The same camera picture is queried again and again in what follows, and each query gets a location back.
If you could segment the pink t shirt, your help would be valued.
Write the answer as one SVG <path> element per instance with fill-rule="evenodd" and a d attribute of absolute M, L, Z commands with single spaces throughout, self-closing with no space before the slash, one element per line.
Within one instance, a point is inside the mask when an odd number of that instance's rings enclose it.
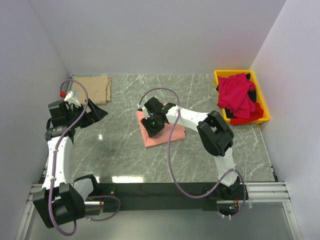
<path fill-rule="evenodd" d="M 172 130 L 173 124 L 165 124 L 164 129 L 160 133 L 156 134 L 154 137 L 149 137 L 147 130 L 144 128 L 143 124 L 141 123 L 141 120 L 144 118 L 143 112 L 137 110 L 136 117 L 137 117 L 138 125 L 140 128 L 142 140 L 146 148 L 158 146 L 168 142 L 169 134 L 170 134 L 170 131 Z M 186 138 L 186 129 L 182 125 L 177 124 L 173 130 L 170 141 L 174 142 L 178 140 L 183 140 L 185 138 Z"/>

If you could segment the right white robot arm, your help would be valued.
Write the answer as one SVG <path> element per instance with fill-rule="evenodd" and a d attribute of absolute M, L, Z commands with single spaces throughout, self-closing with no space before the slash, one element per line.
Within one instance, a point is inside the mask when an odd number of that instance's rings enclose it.
<path fill-rule="evenodd" d="M 220 113 L 192 111 L 171 102 L 162 104 L 155 97 L 138 111 L 142 113 L 140 122 L 151 138 L 163 132 L 166 125 L 175 123 L 197 132 L 204 149 L 213 156 L 218 171 L 219 183 L 213 192 L 226 200 L 237 194 L 241 181 L 233 159 L 234 133 Z"/>

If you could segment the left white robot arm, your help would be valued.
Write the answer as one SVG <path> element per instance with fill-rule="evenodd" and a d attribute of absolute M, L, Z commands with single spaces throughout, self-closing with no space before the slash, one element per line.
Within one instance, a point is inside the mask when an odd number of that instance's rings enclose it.
<path fill-rule="evenodd" d="M 90 99 L 76 105 L 59 100 L 48 105 L 45 140 L 48 146 L 48 166 L 41 191 L 33 196 L 33 204 L 45 226 L 54 228 L 84 218 L 85 201 L 94 201 L 100 195 L 97 180 L 92 174 L 71 180 L 70 159 L 76 128 L 86 128 L 97 123 L 108 112 Z"/>

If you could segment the brown cardboard sheet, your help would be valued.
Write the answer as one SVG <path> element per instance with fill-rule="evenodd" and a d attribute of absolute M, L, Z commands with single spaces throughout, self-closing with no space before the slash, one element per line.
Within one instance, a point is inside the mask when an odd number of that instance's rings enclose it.
<path fill-rule="evenodd" d="M 88 97 L 95 105 L 107 105 L 111 102 L 112 79 L 110 76 L 75 76 L 74 79 L 85 87 Z"/>

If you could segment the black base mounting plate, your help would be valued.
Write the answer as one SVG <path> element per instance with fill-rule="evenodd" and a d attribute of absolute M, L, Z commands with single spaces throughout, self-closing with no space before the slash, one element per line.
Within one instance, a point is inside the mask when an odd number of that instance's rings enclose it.
<path fill-rule="evenodd" d="M 219 184 L 208 196 L 193 199 L 179 191 L 174 183 L 99 183 L 98 192 L 91 193 L 88 201 L 103 202 L 104 213 L 114 212 L 120 200 L 121 211 L 193 210 L 217 211 L 218 201 L 248 200 L 248 192 L 240 182 L 231 188 Z"/>

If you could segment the red t shirt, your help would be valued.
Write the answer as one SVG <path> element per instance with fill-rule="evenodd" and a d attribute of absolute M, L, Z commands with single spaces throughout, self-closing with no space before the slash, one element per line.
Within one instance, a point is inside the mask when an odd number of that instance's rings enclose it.
<path fill-rule="evenodd" d="M 257 88 L 250 73 L 241 72 L 217 79 L 217 106 L 225 110 L 230 124 L 249 124 L 263 117 L 264 110 L 257 102 Z"/>

